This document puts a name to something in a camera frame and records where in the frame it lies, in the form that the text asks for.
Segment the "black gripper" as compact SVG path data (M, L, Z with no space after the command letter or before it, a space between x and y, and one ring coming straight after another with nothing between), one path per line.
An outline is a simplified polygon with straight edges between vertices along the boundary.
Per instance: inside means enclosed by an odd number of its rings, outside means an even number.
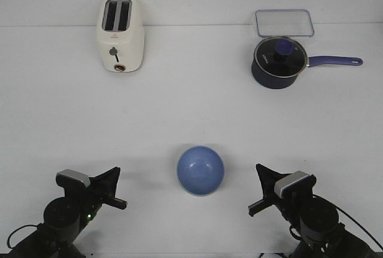
M74 198L80 205L81 221L93 220L104 204L120 210L127 208L127 202L116 197L120 171L119 167L113 167L95 177L89 177L89 187L64 188L65 196Z
M256 171L262 187L263 198L248 206L248 214L251 217L268 207L276 206L285 219L296 219L304 201L314 197L312 190L296 190L287 192L286 196L280 198L275 194L275 183L286 177L287 174L273 171L260 163L256 165Z

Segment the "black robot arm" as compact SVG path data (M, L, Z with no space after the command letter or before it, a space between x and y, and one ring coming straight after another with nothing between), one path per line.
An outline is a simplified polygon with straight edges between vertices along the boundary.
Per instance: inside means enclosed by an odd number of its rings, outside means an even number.
M263 196L248 206L248 213L254 216L276 206L299 241L291 257L379 257L339 221L342 209L313 193L316 176L302 171L282 174L259 163L256 171Z
M127 202L115 196L120 168L90 177L65 169L56 174L56 184L64 196L52 200L44 209L43 222L1 257L84 257L74 245L77 236L96 217L103 204L120 210Z

